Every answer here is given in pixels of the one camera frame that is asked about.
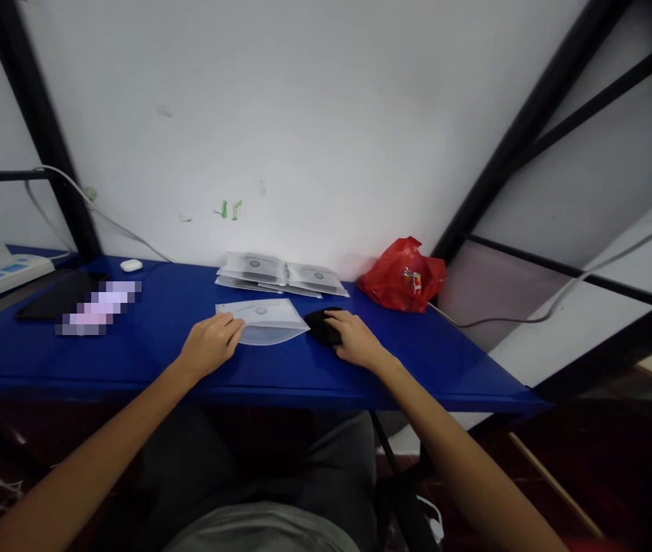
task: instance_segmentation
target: power strip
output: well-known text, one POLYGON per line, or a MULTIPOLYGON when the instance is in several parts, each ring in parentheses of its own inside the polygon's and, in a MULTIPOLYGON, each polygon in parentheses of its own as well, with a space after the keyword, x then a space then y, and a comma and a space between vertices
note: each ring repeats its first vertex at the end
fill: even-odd
POLYGON ((49 274, 54 269, 52 261, 45 257, 12 255, 12 263, 0 270, 0 293, 49 274))

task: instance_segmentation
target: red plastic bag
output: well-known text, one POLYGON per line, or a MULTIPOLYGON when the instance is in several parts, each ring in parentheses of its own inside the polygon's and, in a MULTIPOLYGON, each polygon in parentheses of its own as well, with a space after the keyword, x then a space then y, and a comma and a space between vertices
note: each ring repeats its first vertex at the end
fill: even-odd
POLYGON ((359 289, 383 307, 425 312, 428 301, 443 288, 448 273, 442 259, 423 257, 418 251, 420 246, 412 236, 395 240, 359 278, 359 289))

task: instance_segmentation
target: forearm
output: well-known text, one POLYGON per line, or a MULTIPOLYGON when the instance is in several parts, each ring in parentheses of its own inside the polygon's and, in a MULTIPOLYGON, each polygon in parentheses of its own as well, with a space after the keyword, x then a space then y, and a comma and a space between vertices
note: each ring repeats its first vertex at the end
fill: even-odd
POLYGON ((398 360, 375 373, 387 386, 473 527, 503 550, 566 550, 501 468, 398 360))
POLYGON ((65 550, 190 387, 163 372, 0 519, 0 550, 65 550))

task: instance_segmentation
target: smartphone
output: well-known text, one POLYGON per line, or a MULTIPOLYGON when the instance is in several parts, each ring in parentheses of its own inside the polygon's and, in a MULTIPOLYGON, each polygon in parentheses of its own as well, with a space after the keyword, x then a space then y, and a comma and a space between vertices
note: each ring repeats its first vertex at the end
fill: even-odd
POLYGON ((60 314, 76 311, 76 305, 85 301, 84 295, 98 291, 99 282, 109 279, 108 274, 98 272, 74 272, 55 283, 40 297, 18 311, 19 320, 55 320, 60 314))

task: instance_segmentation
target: gray pants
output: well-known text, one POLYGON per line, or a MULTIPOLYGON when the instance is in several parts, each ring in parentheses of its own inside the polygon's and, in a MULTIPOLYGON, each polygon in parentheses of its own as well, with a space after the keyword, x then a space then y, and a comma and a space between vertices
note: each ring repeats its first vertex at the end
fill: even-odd
POLYGON ((367 412, 315 414, 316 440, 296 477, 246 479, 197 407, 180 406, 144 445, 143 487, 154 507, 137 550, 161 550, 193 521, 222 506, 291 504, 341 527, 361 552, 376 547, 376 479, 367 412))

